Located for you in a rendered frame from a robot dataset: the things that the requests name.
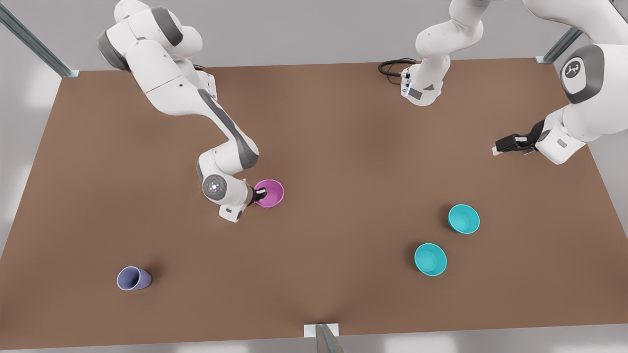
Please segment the teal blue bowl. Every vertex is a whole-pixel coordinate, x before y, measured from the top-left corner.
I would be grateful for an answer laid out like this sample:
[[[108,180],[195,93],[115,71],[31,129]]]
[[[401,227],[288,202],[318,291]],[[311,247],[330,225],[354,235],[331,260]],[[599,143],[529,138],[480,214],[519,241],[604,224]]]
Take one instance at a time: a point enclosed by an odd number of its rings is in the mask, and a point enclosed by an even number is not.
[[[449,210],[447,215],[449,227],[460,234],[472,234],[480,226],[480,217],[477,211],[469,205],[457,204]]]
[[[435,277],[441,275],[446,270],[448,259],[440,246],[433,243],[424,243],[415,250],[414,263],[423,274]]]

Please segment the silver frame post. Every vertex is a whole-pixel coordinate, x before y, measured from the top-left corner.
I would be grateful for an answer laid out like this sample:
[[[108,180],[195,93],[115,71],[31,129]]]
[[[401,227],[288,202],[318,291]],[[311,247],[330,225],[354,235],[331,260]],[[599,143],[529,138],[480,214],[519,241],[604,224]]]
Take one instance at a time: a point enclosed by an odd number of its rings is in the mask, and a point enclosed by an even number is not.
[[[61,78],[79,77],[80,70],[71,70],[2,3],[0,3],[0,23]]]
[[[614,0],[524,0],[534,16],[570,27],[537,63],[554,63],[585,34],[592,43],[628,45],[628,20]]]
[[[304,325],[304,337],[315,338],[316,353],[345,353],[337,339],[338,324]]]

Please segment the pink bowl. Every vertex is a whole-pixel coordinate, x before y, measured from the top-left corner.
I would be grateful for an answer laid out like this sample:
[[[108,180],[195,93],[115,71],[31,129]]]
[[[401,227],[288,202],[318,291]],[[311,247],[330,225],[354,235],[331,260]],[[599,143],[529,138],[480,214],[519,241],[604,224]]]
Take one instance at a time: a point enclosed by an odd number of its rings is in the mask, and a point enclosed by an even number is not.
[[[263,208],[276,207],[284,197],[282,184],[275,179],[264,179],[256,184],[255,190],[265,189],[265,196],[254,203]]]

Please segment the lavender purple cup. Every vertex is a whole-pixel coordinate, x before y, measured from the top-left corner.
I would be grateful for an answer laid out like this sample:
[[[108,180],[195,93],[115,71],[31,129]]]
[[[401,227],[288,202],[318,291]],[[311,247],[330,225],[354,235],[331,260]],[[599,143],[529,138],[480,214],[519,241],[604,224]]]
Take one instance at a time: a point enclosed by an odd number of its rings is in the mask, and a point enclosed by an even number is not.
[[[123,268],[116,279],[118,288],[123,291],[143,290],[150,286],[151,281],[150,273],[135,266]]]

